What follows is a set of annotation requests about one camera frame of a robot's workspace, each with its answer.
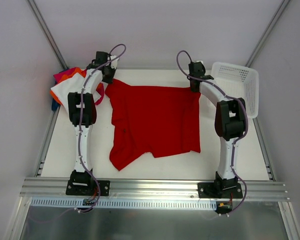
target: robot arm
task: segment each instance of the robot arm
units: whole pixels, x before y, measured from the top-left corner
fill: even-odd
[[[87,172],[93,171],[89,148],[93,124],[97,121],[95,102],[100,97],[96,88],[101,82],[112,83],[118,60],[114,60],[100,70],[96,70],[96,68],[108,62],[109,57],[111,60],[116,58],[116,56],[110,56],[106,52],[97,52],[96,58],[87,67],[85,79],[81,81],[76,89],[71,89],[67,95],[68,114],[74,125],[76,137],[75,165],[68,181],[67,195],[92,195],[96,187],[91,174]]]
[[[237,194],[238,188],[241,187],[234,171],[236,171],[240,142],[238,138],[244,134],[246,121],[244,112],[238,102],[224,96],[214,78],[205,75],[205,73],[206,69],[202,62],[197,61],[189,64],[189,75],[191,77],[206,80],[189,79],[191,90],[206,96],[216,107],[214,128],[220,137],[219,167],[215,173],[214,183],[207,185],[204,188],[204,193],[213,198],[225,198],[231,193],[235,192]],[[245,101],[242,98],[239,98],[239,100],[245,107]]]

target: basket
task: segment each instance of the basket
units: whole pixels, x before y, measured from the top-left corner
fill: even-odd
[[[259,109],[259,74],[245,66],[215,62],[211,75],[227,95],[245,100],[246,113],[255,118]]]

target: red t-shirt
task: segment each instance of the red t-shirt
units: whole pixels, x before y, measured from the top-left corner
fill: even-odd
[[[199,92],[114,79],[105,94],[115,126],[110,161],[119,171],[148,152],[155,158],[200,153]]]

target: white wall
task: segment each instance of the white wall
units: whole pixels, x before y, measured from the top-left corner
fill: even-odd
[[[37,164],[61,70],[25,0],[0,0],[0,239]]]
[[[260,76],[259,120],[279,181],[300,224],[300,0],[291,1],[252,68]]]
[[[69,66],[125,43],[120,68],[141,69],[176,69],[182,49],[207,69],[245,65],[281,1],[36,0]]]

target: white table surface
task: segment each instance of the white table surface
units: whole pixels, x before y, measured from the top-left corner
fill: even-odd
[[[117,70],[115,78],[129,85],[188,87],[189,81],[178,70]],[[145,153],[118,171],[109,160],[115,127],[111,124],[112,107],[107,96],[96,107],[97,121],[90,142],[90,159],[97,178],[213,180],[220,159],[220,139],[215,132],[215,107],[200,97],[201,153],[188,152],[154,158]],[[42,177],[69,178],[76,154],[74,127],[62,106],[46,155]],[[240,142],[237,172],[244,180],[269,180],[255,126],[249,119],[247,136]]]

